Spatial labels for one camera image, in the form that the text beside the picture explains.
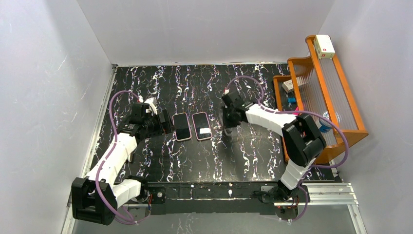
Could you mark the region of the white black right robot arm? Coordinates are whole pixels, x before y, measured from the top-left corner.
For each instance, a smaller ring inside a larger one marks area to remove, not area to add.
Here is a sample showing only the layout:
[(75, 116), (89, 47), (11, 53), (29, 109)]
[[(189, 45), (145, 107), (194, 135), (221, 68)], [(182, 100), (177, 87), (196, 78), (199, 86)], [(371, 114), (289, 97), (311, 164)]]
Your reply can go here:
[(226, 91), (222, 100), (223, 128), (226, 132), (245, 122), (282, 137), (289, 161), (278, 180), (275, 194), (284, 199), (290, 197), (326, 147), (326, 141), (313, 118), (309, 114), (282, 114), (277, 110), (265, 110), (255, 102), (245, 101), (236, 92)]

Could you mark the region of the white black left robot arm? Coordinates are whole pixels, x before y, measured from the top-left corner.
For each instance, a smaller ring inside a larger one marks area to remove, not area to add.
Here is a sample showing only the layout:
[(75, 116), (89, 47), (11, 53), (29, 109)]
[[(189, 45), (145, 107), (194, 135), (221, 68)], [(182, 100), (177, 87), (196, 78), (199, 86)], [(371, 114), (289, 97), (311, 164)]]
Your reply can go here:
[(131, 114), (116, 127), (114, 139), (97, 164), (71, 185), (72, 213), (78, 220), (109, 225), (120, 218), (118, 208), (133, 198), (143, 197), (146, 180), (129, 176), (115, 180), (126, 162), (132, 161), (138, 144), (148, 138), (174, 132), (168, 110), (156, 110), (156, 99), (133, 104)]

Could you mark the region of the clear magsafe phone case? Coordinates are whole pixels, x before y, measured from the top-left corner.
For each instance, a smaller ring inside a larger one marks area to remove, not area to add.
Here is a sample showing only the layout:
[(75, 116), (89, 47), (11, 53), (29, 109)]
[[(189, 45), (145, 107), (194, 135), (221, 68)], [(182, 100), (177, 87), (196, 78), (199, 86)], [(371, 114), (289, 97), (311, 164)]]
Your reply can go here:
[(223, 133), (227, 137), (234, 137), (237, 134), (237, 127), (224, 128)]

